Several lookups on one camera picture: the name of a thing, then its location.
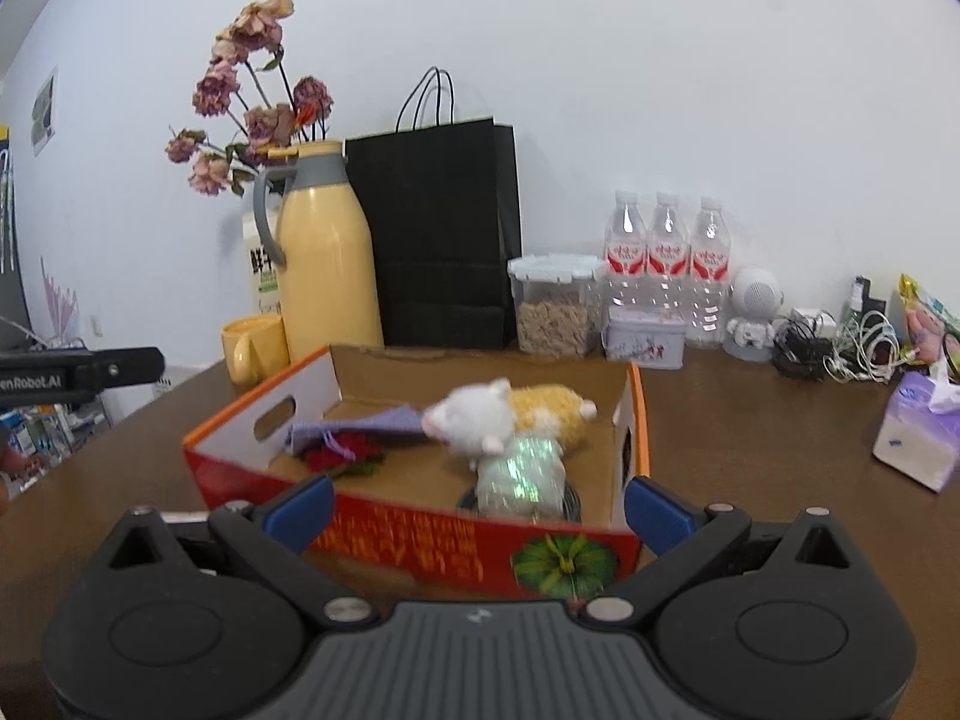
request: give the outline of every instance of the white robot toy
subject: white robot toy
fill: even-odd
[[[733,357],[750,362],[770,360],[776,317],[784,304],[784,292],[770,271],[744,268],[731,285],[731,304],[737,316],[727,322],[724,349]]]

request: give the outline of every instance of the white cable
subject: white cable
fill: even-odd
[[[6,317],[3,316],[3,314],[0,314],[0,322],[3,322],[3,324],[8,324],[10,327],[16,327],[16,329],[19,330],[21,333],[28,336],[29,338],[32,338],[37,343],[41,344],[43,348],[45,349],[51,348],[50,341],[45,341],[43,338],[40,338],[40,336],[32,332],[32,330],[28,330],[19,322],[14,322],[12,319],[7,319]]]
[[[877,317],[878,321],[867,327],[867,320]],[[882,344],[890,347],[887,362],[874,362],[874,355]],[[844,354],[856,353],[855,370]],[[836,381],[882,382],[886,384],[899,365],[908,362],[912,352],[901,357],[901,348],[896,338],[896,329],[880,311],[868,311],[859,319],[850,319],[837,328],[833,339],[833,353],[824,358],[827,373]]]

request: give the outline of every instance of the red bottle label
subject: red bottle label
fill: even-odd
[[[707,281],[722,281],[730,270],[730,257],[721,251],[693,252],[693,272]]]
[[[647,247],[631,244],[611,244],[607,247],[607,264],[615,274],[638,276],[645,270]]]
[[[689,268],[688,252],[688,248],[680,245],[654,245],[648,258],[651,274],[686,276]]]

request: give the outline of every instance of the orange box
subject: orange box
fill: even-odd
[[[563,458],[581,499],[581,524],[459,512],[457,500],[475,483],[465,460],[426,438],[377,437],[387,447],[383,464],[371,476],[335,480],[333,522],[311,549],[463,589],[583,600],[631,574],[640,555],[623,512],[624,485],[649,474],[635,365],[512,352],[323,348],[195,429],[184,439],[184,455],[211,509],[237,499],[259,504],[309,474],[283,451],[290,420],[350,418],[403,403],[422,409],[455,386],[500,376],[514,386],[563,384],[596,403],[587,437]]]

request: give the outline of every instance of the tissue pack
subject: tissue pack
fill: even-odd
[[[933,413],[933,389],[921,373],[904,376],[887,405],[874,457],[939,493],[960,459],[960,410]]]

